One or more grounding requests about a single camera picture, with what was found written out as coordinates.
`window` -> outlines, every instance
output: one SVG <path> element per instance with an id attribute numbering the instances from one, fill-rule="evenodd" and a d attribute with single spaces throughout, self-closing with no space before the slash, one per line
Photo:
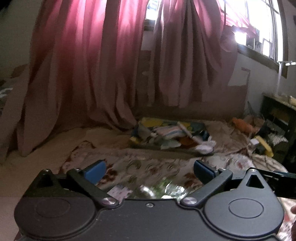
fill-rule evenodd
<path id="1" fill-rule="evenodd" d="M 145 30 L 153 30 L 157 19 L 157 8 L 161 0 L 149 0 L 146 12 Z M 278 61 L 288 60 L 288 39 L 286 18 L 281 0 L 217 0 L 221 11 L 231 16 L 243 15 L 257 32 L 256 38 L 236 32 L 241 54 L 274 70 Z"/>
<path id="2" fill-rule="evenodd" d="M 158 0 L 149 0 L 146 11 L 146 19 L 155 21 L 157 19 Z"/>
<path id="3" fill-rule="evenodd" d="M 160 0 L 149 0 L 146 10 L 144 30 L 153 30 L 155 20 L 157 19 L 157 8 Z"/>
<path id="4" fill-rule="evenodd" d="M 235 33 L 236 41 L 274 61 L 282 61 L 284 53 L 283 28 L 278 0 L 225 0 L 226 13 L 239 12 L 255 27 L 257 38 Z"/>

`window pane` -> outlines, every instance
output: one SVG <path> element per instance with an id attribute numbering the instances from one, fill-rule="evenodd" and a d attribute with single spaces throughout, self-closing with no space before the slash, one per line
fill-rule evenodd
<path id="1" fill-rule="evenodd" d="M 236 32 L 234 34 L 234 36 L 235 36 L 235 41 L 238 44 L 242 44 L 242 45 L 246 45 L 247 44 L 247 34 L 246 33 Z"/>
<path id="2" fill-rule="evenodd" d="M 270 48 L 271 48 L 270 42 L 267 41 L 266 39 L 263 39 L 262 53 L 267 57 L 270 57 Z"/>
<path id="3" fill-rule="evenodd" d="M 146 19 L 157 19 L 158 0 L 149 0 L 146 11 Z"/>
<path id="4" fill-rule="evenodd" d="M 279 12 L 279 3 L 278 0 L 271 0 L 274 4 L 274 9 Z"/>
<path id="5" fill-rule="evenodd" d="M 249 8 L 250 23 L 258 29 L 259 42 L 263 43 L 263 39 L 273 43 L 273 25 L 271 17 L 271 9 L 261 0 L 247 0 Z"/>
<path id="6" fill-rule="evenodd" d="M 283 61 L 283 54 L 284 54 L 284 38 L 283 38 L 283 27 L 281 24 L 281 16 L 275 13 L 276 17 L 276 28 L 278 33 L 278 58 L 277 61 Z"/>
<path id="7" fill-rule="evenodd" d="M 241 13 L 242 15 L 244 15 L 245 17 L 247 16 L 247 9 L 246 9 L 246 3 L 245 0 L 227 0 L 227 5 L 231 6 L 231 8 L 239 13 Z M 229 9 L 226 6 L 226 12 L 231 11 L 231 9 Z"/>

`metal screw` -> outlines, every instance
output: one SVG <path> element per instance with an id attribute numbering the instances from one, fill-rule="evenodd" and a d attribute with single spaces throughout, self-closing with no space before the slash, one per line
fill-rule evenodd
<path id="1" fill-rule="evenodd" d="M 185 197 L 182 199 L 182 203 L 185 206 L 192 206 L 195 205 L 197 203 L 197 200 L 194 197 Z"/>
<path id="2" fill-rule="evenodd" d="M 146 207 L 154 207 L 153 203 L 146 203 Z"/>
<path id="3" fill-rule="evenodd" d="M 114 197 L 105 197 L 101 200 L 101 203 L 106 206 L 111 206 L 117 203 L 117 200 Z"/>

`floral blanket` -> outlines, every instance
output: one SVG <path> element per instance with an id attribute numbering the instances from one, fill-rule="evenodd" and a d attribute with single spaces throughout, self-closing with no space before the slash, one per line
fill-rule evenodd
<path id="1" fill-rule="evenodd" d="M 203 186 L 193 173 L 193 164 L 197 158 L 185 153 L 171 153 L 143 149 L 110 149 L 95 148 L 90 142 L 84 141 L 69 155 L 60 168 L 65 173 L 72 168 L 89 166 L 97 160 L 104 160 L 107 165 L 106 175 L 97 183 L 102 190 L 107 190 L 119 183 L 129 183 L 131 186 L 153 186 L 164 177 L 176 185 L 194 191 Z M 287 170 L 277 161 L 256 154 L 216 154 L 200 158 L 214 168 L 227 168 L 233 173 L 256 167 L 265 170 Z M 289 199 L 280 199 L 284 210 L 284 222 L 278 233 L 283 241 L 291 241 L 291 227 L 294 215 L 289 211 L 296 204 Z"/>

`wall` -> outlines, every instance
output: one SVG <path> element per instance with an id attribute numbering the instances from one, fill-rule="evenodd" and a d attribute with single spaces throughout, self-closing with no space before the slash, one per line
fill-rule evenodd
<path id="1" fill-rule="evenodd" d="M 0 78 L 29 62 L 32 31 L 42 0 L 13 0 L 0 13 Z"/>
<path id="2" fill-rule="evenodd" d="M 15 67 L 29 62 L 30 39 L 41 2 L 42 0 L 13 0 L 8 10 L 0 14 L 0 77 L 9 76 Z M 289 60 L 296 60 L 296 26 L 293 19 L 296 8 L 288 0 L 283 0 L 283 5 L 288 28 Z M 152 35 L 152 32 L 144 32 L 142 50 L 151 50 Z M 240 80 L 246 78 L 241 67 L 251 70 L 246 100 L 250 101 L 255 111 L 259 111 L 262 92 L 274 90 L 277 73 L 239 54 L 231 79 L 232 85 L 239 85 Z M 280 91 L 296 96 L 296 67 L 289 68 L 287 80 L 282 79 Z M 230 115 L 242 112 L 224 111 Z"/>

